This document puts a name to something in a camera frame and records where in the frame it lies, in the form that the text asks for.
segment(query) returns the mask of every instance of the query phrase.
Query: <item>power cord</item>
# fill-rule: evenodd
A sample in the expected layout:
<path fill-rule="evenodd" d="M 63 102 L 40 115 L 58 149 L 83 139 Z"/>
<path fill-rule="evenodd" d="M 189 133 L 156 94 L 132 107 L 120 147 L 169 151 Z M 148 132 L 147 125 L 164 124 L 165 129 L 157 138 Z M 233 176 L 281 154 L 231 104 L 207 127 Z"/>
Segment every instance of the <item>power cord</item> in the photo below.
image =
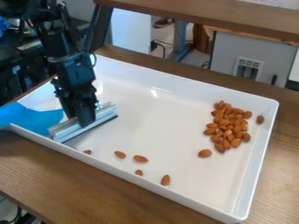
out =
<path fill-rule="evenodd" d="M 210 66 L 210 61 L 206 61 L 204 62 L 202 65 L 201 65 L 201 68 L 205 68 L 205 67 L 208 67 Z"/>
<path fill-rule="evenodd" d="M 161 44 L 158 44 L 157 42 L 155 42 L 155 40 L 152 40 L 151 43 L 151 51 L 154 51 L 156 49 L 157 46 L 161 46 L 163 48 L 163 58 L 165 59 L 166 58 L 166 47 L 161 45 Z"/>
<path fill-rule="evenodd" d="M 153 41 L 157 41 L 157 42 L 160 42 L 160 43 L 162 43 L 162 44 L 165 44 L 165 45 L 169 45 L 169 46 L 173 46 L 172 44 L 170 44 L 170 43 L 167 43 L 167 42 L 163 42 L 162 40 L 159 40 L 159 39 L 153 39 Z"/>

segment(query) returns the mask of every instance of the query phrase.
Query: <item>white tray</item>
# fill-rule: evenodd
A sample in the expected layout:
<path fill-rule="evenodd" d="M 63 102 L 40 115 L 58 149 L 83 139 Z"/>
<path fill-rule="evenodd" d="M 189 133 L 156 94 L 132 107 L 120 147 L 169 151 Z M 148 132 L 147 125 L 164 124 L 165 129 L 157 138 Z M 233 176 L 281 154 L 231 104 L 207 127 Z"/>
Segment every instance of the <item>white tray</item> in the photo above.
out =
<path fill-rule="evenodd" d="M 95 73 L 99 100 L 116 103 L 118 118 L 66 144 L 15 125 L 10 129 L 219 221 L 234 223 L 247 218 L 277 101 L 101 56 Z M 209 137 L 202 134 L 212 120 L 213 103 L 220 100 L 254 114 L 248 131 L 252 140 L 224 155 L 214 150 Z M 36 110 L 60 108 L 50 83 L 20 102 Z M 257 115 L 266 118 L 262 125 L 255 125 Z M 204 148 L 212 149 L 211 157 L 197 156 Z M 82 153 L 84 150 L 93 154 L 88 156 Z M 121 161 L 114 151 L 125 152 L 127 158 Z M 149 162 L 135 163 L 132 157 L 136 154 Z M 136 176 L 136 169 L 143 170 L 144 176 Z M 167 187 L 159 184 L 165 174 L 171 176 Z"/>

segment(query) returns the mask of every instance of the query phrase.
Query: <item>black equipment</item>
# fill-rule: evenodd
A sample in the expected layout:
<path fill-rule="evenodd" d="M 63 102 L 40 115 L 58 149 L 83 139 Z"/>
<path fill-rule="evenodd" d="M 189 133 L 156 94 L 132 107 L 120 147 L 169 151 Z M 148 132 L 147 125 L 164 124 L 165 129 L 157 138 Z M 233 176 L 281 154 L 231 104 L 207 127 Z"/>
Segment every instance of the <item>black equipment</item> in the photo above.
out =
<path fill-rule="evenodd" d="M 58 79 L 52 80 L 52 84 L 67 117 L 77 116 L 82 128 L 93 123 L 97 103 L 92 85 L 94 65 L 88 49 L 77 46 L 82 36 L 72 23 L 66 5 L 57 0 L 0 0 L 0 15 L 21 18 L 21 29 L 24 22 L 34 28 L 57 74 Z"/>

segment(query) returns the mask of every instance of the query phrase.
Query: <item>almond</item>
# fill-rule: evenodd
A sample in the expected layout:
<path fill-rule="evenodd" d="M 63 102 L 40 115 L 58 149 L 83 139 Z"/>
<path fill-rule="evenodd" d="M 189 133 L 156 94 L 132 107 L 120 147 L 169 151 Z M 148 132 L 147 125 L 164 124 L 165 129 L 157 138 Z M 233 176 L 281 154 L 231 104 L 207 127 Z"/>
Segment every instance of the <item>almond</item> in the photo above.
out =
<path fill-rule="evenodd" d="M 235 116 L 237 119 L 243 119 L 243 115 L 242 114 L 238 114 Z"/>
<path fill-rule="evenodd" d="M 241 141 L 240 141 L 240 139 L 239 138 L 235 138 L 234 140 L 232 140 L 232 142 L 231 142 L 231 145 L 232 145 L 232 147 L 234 147 L 234 148 L 237 148 L 237 147 L 239 147 L 240 146 L 240 144 L 241 144 Z"/>
<path fill-rule="evenodd" d="M 216 133 L 216 129 L 207 129 L 204 131 L 204 134 L 207 136 L 212 136 Z"/>
<path fill-rule="evenodd" d="M 243 132 L 242 131 L 238 131 L 236 133 L 236 138 L 242 139 L 242 137 L 243 137 Z"/>
<path fill-rule="evenodd" d="M 126 157 L 126 154 L 124 154 L 122 151 L 118 151 L 118 150 L 115 151 L 115 155 L 118 158 L 125 158 Z"/>
<path fill-rule="evenodd" d="M 240 109 L 240 108 L 235 108 L 234 110 L 233 110 L 233 112 L 234 112 L 234 114 L 244 114 L 244 110 L 243 109 Z"/>
<path fill-rule="evenodd" d="M 91 153 L 92 153 L 90 150 L 84 150 L 83 152 L 87 155 L 91 155 Z"/>
<path fill-rule="evenodd" d="M 218 104 L 218 109 L 222 109 L 224 105 L 225 105 L 224 101 L 220 101 Z"/>
<path fill-rule="evenodd" d="M 169 184 L 170 184 L 170 176 L 169 175 L 163 176 L 163 178 L 161 179 L 161 185 L 168 186 Z"/>
<path fill-rule="evenodd" d="M 234 140 L 234 138 L 235 138 L 235 135 L 230 135 L 230 136 L 228 136 L 226 139 L 227 139 L 227 141 L 228 141 L 229 143 L 231 143 L 232 140 Z"/>
<path fill-rule="evenodd" d="M 229 120 L 228 119 L 222 119 L 221 122 L 219 122 L 219 126 L 224 125 L 227 126 L 229 125 Z"/>
<path fill-rule="evenodd" d="M 231 148 L 231 144 L 229 144 L 229 142 L 226 139 L 223 140 L 222 144 L 226 148 L 226 150 L 229 150 Z"/>
<path fill-rule="evenodd" d="M 221 118 L 221 119 L 222 119 L 222 117 L 223 117 L 223 111 L 218 110 L 218 111 L 216 112 L 215 118 Z"/>
<path fill-rule="evenodd" d="M 219 104 L 217 102 L 214 103 L 214 108 L 219 109 Z"/>
<path fill-rule="evenodd" d="M 216 129 L 216 128 L 218 127 L 218 124 L 212 122 L 212 123 L 208 123 L 208 124 L 206 124 L 206 127 L 207 127 L 207 128 L 210 128 L 210 129 Z"/>
<path fill-rule="evenodd" d="M 138 163 L 146 163 L 149 161 L 146 157 L 142 156 L 134 156 L 133 159 Z"/>
<path fill-rule="evenodd" d="M 224 134 L 223 131 L 222 131 L 222 130 L 219 130 L 219 131 L 216 132 L 215 136 L 216 136 L 216 137 L 222 137 L 223 134 Z"/>
<path fill-rule="evenodd" d="M 245 123 L 241 124 L 241 128 L 242 128 L 243 131 L 247 131 L 248 130 L 248 126 Z"/>
<path fill-rule="evenodd" d="M 230 114 L 230 115 L 228 115 L 227 119 L 231 120 L 231 119 L 233 119 L 234 117 L 235 117 L 235 114 Z"/>
<path fill-rule="evenodd" d="M 211 112 L 212 116 L 216 116 L 217 110 Z"/>
<path fill-rule="evenodd" d="M 245 142 L 249 142 L 250 139 L 251 139 L 251 136 L 250 136 L 248 133 L 245 133 L 245 134 L 243 135 L 243 140 L 244 140 Z"/>
<path fill-rule="evenodd" d="M 239 126 L 243 123 L 243 119 L 237 119 L 234 121 L 234 126 Z"/>
<path fill-rule="evenodd" d="M 221 120 L 222 120 L 221 117 L 216 117 L 216 116 L 215 116 L 214 122 L 215 122 L 215 123 L 219 123 L 219 122 L 221 122 Z"/>
<path fill-rule="evenodd" d="M 248 118 L 250 118 L 251 116 L 253 115 L 253 113 L 251 113 L 250 111 L 246 111 L 245 113 L 244 113 L 244 118 L 245 119 L 248 119 Z"/>
<path fill-rule="evenodd" d="M 221 139 L 218 136 L 211 136 L 211 141 L 216 144 L 221 143 Z"/>
<path fill-rule="evenodd" d="M 238 126 L 234 126 L 234 128 L 233 128 L 233 133 L 237 133 L 237 132 L 239 132 L 239 131 L 242 131 L 242 127 L 241 127 L 240 125 L 238 125 Z"/>
<path fill-rule="evenodd" d="M 139 175 L 139 176 L 143 176 L 143 171 L 142 170 L 136 170 L 135 174 Z"/>
<path fill-rule="evenodd" d="M 225 133 L 223 134 L 223 137 L 228 137 L 228 136 L 232 135 L 232 133 L 233 133 L 232 130 L 227 129 L 227 130 L 225 131 Z"/>
<path fill-rule="evenodd" d="M 212 155 L 212 152 L 210 150 L 202 150 L 198 153 L 198 156 L 200 158 L 208 158 Z"/>
<path fill-rule="evenodd" d="M 220 153 L 225 153 L 226 149 L 221 143 L 215 144 L 215 149 Z"/>
<path fill-rule="evenodd" d="M 220 128 L 221 130 L 227 130 L 227 126 L 225 126 L 225 125 L 221 125 L 221 126 L 219 126 L 219 128 Z"/>
<path fill-rule="evenodd" d="M 265 118 L 262 115 L 259 115 L 258 117 L 256 117 L 256 122 L 258 124 L 264 123 Z"/>
<path fill-rule="evenodd" d="M 233 112 L 233 108 L 229 108 L 229 109 L 226 110 L 227 115 L 231 115 L 232 112 Z"/>

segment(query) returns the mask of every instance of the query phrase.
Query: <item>tray rim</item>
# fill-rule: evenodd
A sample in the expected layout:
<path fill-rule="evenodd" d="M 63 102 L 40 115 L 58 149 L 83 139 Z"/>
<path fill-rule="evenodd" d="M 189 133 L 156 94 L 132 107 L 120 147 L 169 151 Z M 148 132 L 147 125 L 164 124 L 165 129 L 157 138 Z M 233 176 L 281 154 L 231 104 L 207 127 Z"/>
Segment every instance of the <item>tray rim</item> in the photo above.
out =
<path fill-rule="evenodd" d="M 218 213 L 218 214 L 216 214 L 216 215 L 215 215 L 215 214 L 207 214 L 207 213 L 204 213 L 203 211 L 197 209 L 197 208 L 194 207 L 193 205 L 189 205 L 190 203 L 177 202 L 176 200 L 172 199 L 170 196 L 169 196 L 169 197 L 166 197 L 166 196 L 164 196 L 164 195 L 162 195 L 162 196 L 165 197 L 165 198 L 167 198 L 167 199 L 174 200 L 175 202 L 177 202 L 177 203 L 179 203 L 179 204 L 182 204 L 182 205 L 184 205 L 184 206 L 186 206 L 186 207 L 189 207 L 189 208 L 191 208 L 191 209 L 193 209 L 193 210 L 195 210 L 195 211 L 198 211 L 198 212 L 203 213 L 203 214 L 207 214 L 207 215 L 213 217 L 213 218 L 216 219 L 216 220 L 219 220 L 219 221 L 227 220 L 228 222 L 230 222 L 230 221 L 233 221 L 233 222 L 244 221 L 244 220 L 248 217 L 248 215 L 249 215 L 249 213 L 250 213 L 250 208 L 251 208 L 251 205 L 252 205 L 252 202 L 253 202 L 253 198 L 254 198 L 254 193 L 255 193 L 255 190 L 256 190 L 257 182 L 258 182 L 258 179 L 259 179 L 259 176 L 260 176 L 260 173 L 261 173 L 261 167 L 262 167 L 262 164 L 263 164 L 263 161 L 264 161 L 264 157 L 265 157 L 265 155 L 266 155 L 266 151 L 267 151 L 267 148 L 268 148 L 268 142 L 269 142 L 269 139 L 270 139 L 270 136 L 271 136 L 271 133 L 272 133 L 272 129 L 273 129 L 273 126 L 274 126 L 274 123 L 275 123 L 275 118 L 276 118 L 277 111 L 278 111 L 278 108 L 279 108 L 279 102 L 278 102 L 277 100 L 274 100 L 274 99 L 271 99 L 271 98 L 267 98 L 267 97 L 264 97 L 264 96 L 259 96 L 259 95 L 257 95 L 257 94 L 249 94 L 249 93 L 241 92 L 241 91 L 239 91 L 239 90 L 231 89 L 231 88 L 228 88 L 228 87 L 222 87 L 222 86 L 218 86 L 218 85 L 214 85 L 214 84 L 206 83 L 206 82 L 203 82 L 203 81 L 200 81 L 200 80 L 194 80 L 194 79 L 190 79 L 190 78 L 185 78 L 185 77 L 182 77 L 182 76 L 179 76 L 179 75 L 175 75 L 175 74 L 172 74 L 172 73 L 161 72 L 161 71 L 158 71 L 158 70 L 156 70 L 156 69 L 147 68 L 147 67 L 145 67 L 145 66 L 138 66 L 138 65 L 131 64 L 131 63 L 128 63 L 128 62 L 124 62 L 124 61 L 121 61 L 121 60 L 118 60 L 118 59 L 111 59 L 111 58 L 109 58 L 109 57 L 105 57 L 105 56 L 101 56 L 101 55 L 97 55 L 97 57 L 98 57 L 98 58 L 99 58 L 99 57 L 106 58 L 106 59 L 108 59 L 108 60 L 113 60 L 113 61 L 121 62 L 121 63 L 127 64 L 127 65 L 133 65 L 133 66 L 136 66 L 136 67 L 146 68 L 146 69 L 149 69 L 149 70 L 152 70 L 152 71 L 156 71 L 156 72 L 159 72 L 159 73 L 162 73 L 162 74 L 167 74 L 167 75 L 169 75 L 169 76 L 176 76 L 176 77 L 178 77 L 178 78 L 180 78 L 180 79 L 185 79 L 185 80 L 189 80 L 189 81 L 201 82 L 201 83 L 204 83 L 205 85 L 208 85 L 208 86 L 214 86 L 214 87 L 217 87 L 217 88 L 229 89 L 230 91 L 235 91 L 235 92 L 239 92 L 239 93 L 246 94 L 246 95 L 257 96 L 257 97 L 259 97 L 259 98 L 267 99 L 268 101 L 272 101 L 272 102 L 275 103 L 274 119 L 271 121 L 271 124 L 270 124 L 270 129 L 269 129 L 269 132 L 268 132 L 268 139 L 267 139 L 267 141 L 266 141 L 265 149 L 263 150 L 263 155 L 262 155 L 262 157 L 261 157 L 261 161 L 259 162 L 259 167 L 257 168 L 257 173 L 256 173 L 255 178 L 254 178 L 254 185 L 253 185 L 253 187 L 251 188 L 251 190 L 249 189 L 249 192 L 250 192 L 250 200 L 249 200 L 249 203 L 248 203 L 248 205 L 247 205 L 247 210 L 246 210 L 246 212 L 245 212 L 243 215 L 238 215 L 237 212 L 235 211 L 235 209 L 232 210 L 231 213 L 228 213 L 228 212 L 222 211 L 222 210 L 220 210 L 220 209 L 218 209 L 218 208 L 214 208 L 214 207 L 212 207 L 212 206 L 206 205 L 206 203 L 199 202 L 199 201 L 197 201 L 197 200 L 195 200 L 195 199 L 192 199 L 192 198 L 190 198 L 190 197 L 188 197 L 188 196 L 185 196 L 185 195 L 183 195 L 183 194 L 180 194 L 180 193 L 178 193 L 178 192 L 176 192 L 176 191 L 174 191 L 174 190 L 172 190 L 172 189 L 165 188 L 165 187 L 163 187 L 163 186 L 160 186 L 160 185 L 157 184 L 157 183 L 150 182 L 150 181 L 148 181 L 148 180 L 146 180 L 146 179 L 144 179 L 144 178 L 141 178 L 141 177 L 136 176 L 136 175 L 134 175 L 134 174 L 128 173 L 128 172 L 126 172 L 126 171 L 123 171 L 123 170 L 121 170 L 121 169 L 119 169 L 119 168 L 117 168 L 117 167 L 114 167 L 114 166 L 112 166 L 112 165 L 110 165 L 110 164 L 107 164 L 107 163 L 105 163 L 105 162 L 103 162 L 103 161 L 100 161 L 100 160 L 98 160 L 98 159 L 96 159 L 96 158 L 94 158 L 94 157 L 88 156 L 88 155 L 86 155 L 86 154 L 84 154 L 84 153 L 82 153 L 82 152 L 80 152 L 80 151 L 78 151 L 78 150 L 75 150 L 75 149 L 73 149 L 72 147 L 69 147 L 69 146 L 64 145 L 64 144 L 61 144 L 61 143 L 56 143 L 56 142 L 54 142 L 53 140 L 51 140 L 51 139 L 49 139 L 49 138 L 46 138 L 46 137 L 37 135 L 37 134 L 35 134 L 35 133 L 33 133 L 33 132 L 30 132 L 29 130 L 23 129 L 23 128 L 17 126 L 17 125 L 11 124 L 11 125 L 8 127 L 8 130 L 13 131 L 14 133 L 17 133 L 17 134 L 19 134 L 20 136 L 29 138 L 29 139 L 31 139 L 31 140 L 32 140 L 32 139 L 39 138 L 38 142 L 37 142 L 37 141 L 34 141 L 34 140 L 32 140 L 32 141 L 37 142 L 37 143 L 39 143 L 39 144 L 43 144 L 43 145 L 46 146 L 46 147 L 49 147 L 49 146 L 46 144 L 46 142 L 51 141 L 51 142 L 57 144 L 58 146 L 64 146 L 64 148 L 66 147 L 65 150 L 67 149 L 68 151 L 71 150 L 72 152 L 78 152 L 81 156 L 78 156 L 78 155 L 68 155 L 69 153 L 64 153 L 64 152 L 61 152 L 60 150 L 53 149 L 53 148 L 49 147 L 49 148 L 51 148 L 51 149 L 53 149 L 53 150 L 55 150 L 55 151 L 59 151 L 59 152 L 65 154 L 65 155 L 67 155 L 67 156 L 70 156 L 70 157 L 72 157 L 72 158 L 78 159 L 79 161 L 81 161 L 81 162 L 83 162 L 83 163 L 89 164 L 89 165 L 94 166 L 94 167 L 96 167 L 96 168 L 98 168 L 98 169 L 100 169 L 100 170 L 103 170 L 103 169 L 101 169 L 100 167 L 98 167 L 96 164 L 94 164 L 94 160 L 95 160 L 96 163 L 100 163 L 101 165 L 108 166 L 108 170 L 109 170 L 109 171 L 108 171 L 108 170 L 103 170 L 103 171 L 108 172 L 108 173 L 110 173 L 110 174 L 112 174 L 112 175 L 115 175 L 115 176 L 118 177 L 118 178 L 125 179 L 126 181 L 128 181 L 128 182 L 130 182 L 130 183 L 133 183 L 133 184 L 136 184 L 136 185 L 138 185 L 138 186 L 141 186 L 141 187 L 143 187 L 143 188 L 145 188 L 145 189 L 147 189 L 147 190 L 149 190 L 149 191 L 152 191 L 152 192 L 154 192 L 154 193 L 157 193 L 157 194 L 159 194 L 159 195 L 162 195 L 161 193 L 159 193 L 159 189 L 160 189 L 160 190 L 163 189 L 163 191 L 165 192 L 165 194 L 168 194 L 167 192 L 175 193 L 175 194 L 176 194 L 175 196 L 177 196 L 177 197 L 181 197 L 182 199 L 187 199 L 187 200 L 189 200 L 189 202 L 191 202 L 191 204 L 192 204 L 192 203 L 199 204 L 199 205 L 201 205 L 201 206 L 203 206 L 203 207 L 205 207 L 205 208 L 210 209 L 212 212 L 216 212 L 216 213 Z M 24 99 L 26 99 L 27 97 L 29 97 L 30 94 L 33 94 L 34 92 L 38 91 L 40 88 L 42 88 L 42 87 L 45 86 L 46 84 L 49 85 L 49 82 L 50 82 L 50 81 L 44 83 L 44 84 L 43 84 L 42 86 L 40 86 L 39 88 L 36 88 L 35 90 L 33 90 L 32 92 L 30 92 L 29 94 L 25 95 L 24 97 L 22 97 L 21 99 L 19 99 L 18 102 L 21 102 L 21 103 L 22 103 L 22 100 L 24 100 Z M 114 170 L 115 173 L 117 173 L 117 172 L 122 172 L 122 173 L 125 173 L 126 175 L 129 174 L 130 177 L 124 178 L 123 176 L 121 176 L 121 175 L 119 175 L 119 174 L 111 173 L 110 171 L 113 170 L 113 169 L 115 169 L 115 170 Z M 246 168 L 245 177 L 246 177 L 247 173 L 248 173 L 248 167 Z M 144 185 L 141 185 L 141 183 L 139 183 L 139 182 L 137 181 L 138 179 L 139 179 L 139 180 L 140 180 L 140 179 L 145 180 L 147 184 L 154 185 L 155 187 L 157 187 L 157 189 L 156 189 L 155 191 L 153 191 L 152 188 L 150 189 L 150 188 L 147 187 L 145 184 L 144 184 Z M 241 185 L 240 189 L 243 189 L 243 187 L 244 187 L 244 181 L 243 181 L 243 184 Z M 235 204 L 237 204 L 237 202 L 238 202 L 239 200 L 240 200 L 240 196 L 237 197 L 237 201 L 236 201 Z"/>

